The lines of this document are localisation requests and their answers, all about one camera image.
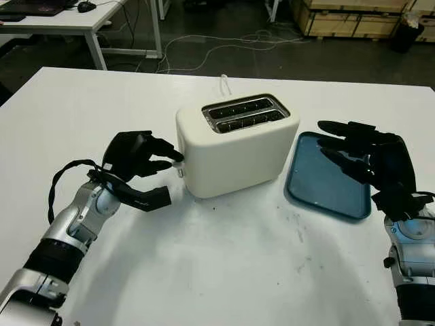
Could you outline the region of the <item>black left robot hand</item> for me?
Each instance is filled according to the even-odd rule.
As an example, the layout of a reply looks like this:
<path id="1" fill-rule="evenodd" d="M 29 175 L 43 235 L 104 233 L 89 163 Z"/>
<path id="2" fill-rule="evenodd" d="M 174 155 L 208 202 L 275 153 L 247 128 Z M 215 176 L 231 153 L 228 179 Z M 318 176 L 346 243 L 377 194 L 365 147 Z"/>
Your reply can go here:
<path id="1" fill-rule="evenodd" d="M 182 162 L 183 154 L 149 130 L 119 132 L 107 147 L 102 167 L 128 182 L 133 177 L 148 177 Z"/>

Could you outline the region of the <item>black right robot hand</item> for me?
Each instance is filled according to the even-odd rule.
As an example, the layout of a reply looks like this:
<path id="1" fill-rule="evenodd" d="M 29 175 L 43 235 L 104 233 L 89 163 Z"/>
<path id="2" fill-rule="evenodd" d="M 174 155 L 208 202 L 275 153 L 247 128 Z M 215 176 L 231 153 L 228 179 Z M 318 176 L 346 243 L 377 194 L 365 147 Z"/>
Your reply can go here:
<path id="1" fill-rule="evenodd" d="M 317 125 L 332 135 L 318 141 L 320 151 L 343 173 L 380 192 L 416 191 L 415 171 L 402 137 L 358 122 L 320 120 Z"/>

